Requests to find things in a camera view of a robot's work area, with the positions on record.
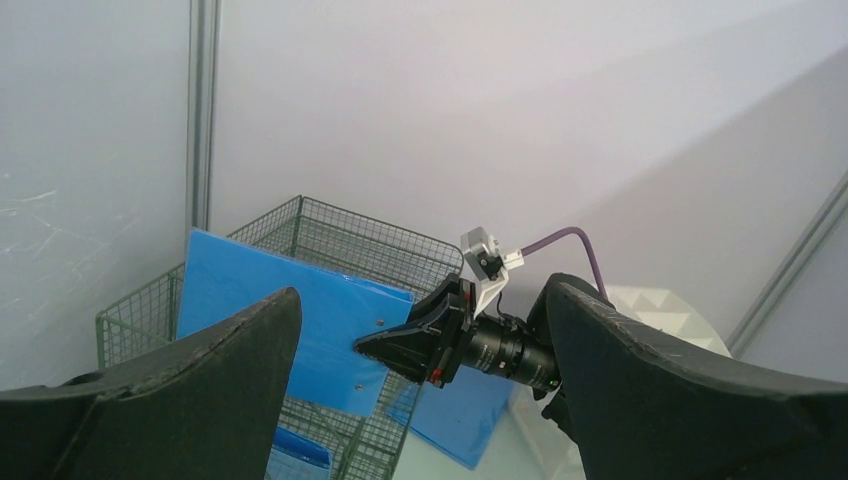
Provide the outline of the blue folder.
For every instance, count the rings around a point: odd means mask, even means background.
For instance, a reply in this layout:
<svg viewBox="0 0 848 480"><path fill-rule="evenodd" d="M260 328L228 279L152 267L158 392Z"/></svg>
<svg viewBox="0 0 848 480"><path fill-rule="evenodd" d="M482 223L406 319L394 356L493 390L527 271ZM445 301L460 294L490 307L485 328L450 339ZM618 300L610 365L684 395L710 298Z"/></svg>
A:
<svg viewBox="0 0 848 480"><path fill-rule="evenodd" d="M332 467L329 449L285 428L276 428L265 479L330 480Z"/></svg>
<svg viewBox="0 0 848 480"><path fill-rule="evenodd" d="M374 411L388 369L354 342L406 322L414 295L194 230L176 327L183 338L285 287L297 290L302 326L286 393L358 416Z"/></svg>
<svg viewBox="0 0 848 480"><path fill-rule="evenodd" d="M388 407L388 416L452 460L473 470L507 408L514 383L462 366L439 389L411 384Z"/></svg>

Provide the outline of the white plastic drawer organizer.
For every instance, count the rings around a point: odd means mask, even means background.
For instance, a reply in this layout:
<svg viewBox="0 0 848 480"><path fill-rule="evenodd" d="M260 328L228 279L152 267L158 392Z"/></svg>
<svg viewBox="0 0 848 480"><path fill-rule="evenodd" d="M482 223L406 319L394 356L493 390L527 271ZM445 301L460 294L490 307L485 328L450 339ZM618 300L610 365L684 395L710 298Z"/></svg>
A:
<svg viewBox="0 0 848 480"><path fill-rule="evenodd" d="M620 285L610 285L606 290L619 313L713 353L730 355L716 330L674 292ZM553 421L541 416L553 398L550 393L536 400L529 387L517 387L509 411L543 479L583 479L578 447Z"/></svg>

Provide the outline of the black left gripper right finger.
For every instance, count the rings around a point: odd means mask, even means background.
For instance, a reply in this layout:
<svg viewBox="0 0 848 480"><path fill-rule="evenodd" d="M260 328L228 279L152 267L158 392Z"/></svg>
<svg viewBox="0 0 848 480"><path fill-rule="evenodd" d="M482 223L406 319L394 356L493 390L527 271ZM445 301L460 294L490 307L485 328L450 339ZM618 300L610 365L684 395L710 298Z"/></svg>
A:
<svg viewBox="0 0 848 480"><path fill-rule="evenodd" d="M561 374L590 479L843 479L847 387L750 365L556 285Z"/></svg>

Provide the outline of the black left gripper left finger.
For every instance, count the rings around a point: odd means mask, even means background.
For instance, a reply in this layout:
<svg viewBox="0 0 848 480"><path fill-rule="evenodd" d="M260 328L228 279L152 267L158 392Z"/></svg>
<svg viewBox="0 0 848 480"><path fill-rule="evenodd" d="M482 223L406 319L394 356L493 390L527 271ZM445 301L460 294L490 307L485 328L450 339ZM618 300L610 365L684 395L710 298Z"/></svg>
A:
<svg viewBox="0 0 848 480"><path fill-rule="evenodd" d="M132 360L1 395L5 479L261 479L302 325L281 289Z"/></svg>

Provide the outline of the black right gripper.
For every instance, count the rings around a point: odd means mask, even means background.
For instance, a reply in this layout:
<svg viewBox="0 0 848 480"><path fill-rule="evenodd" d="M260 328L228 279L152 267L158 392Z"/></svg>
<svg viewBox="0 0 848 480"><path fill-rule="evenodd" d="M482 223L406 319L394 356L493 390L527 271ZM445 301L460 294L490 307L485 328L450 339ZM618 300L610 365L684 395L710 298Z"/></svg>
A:
<svg viewBox="0 0 848 480"><path fill-rule="evenodd" d="M461 366L549 393L561 386L547 315L533 308L522 320L511 315L475 313L476 285L449 274L416 302L407 325L357 339L353 350L403 378L441 388Z"/></svg>

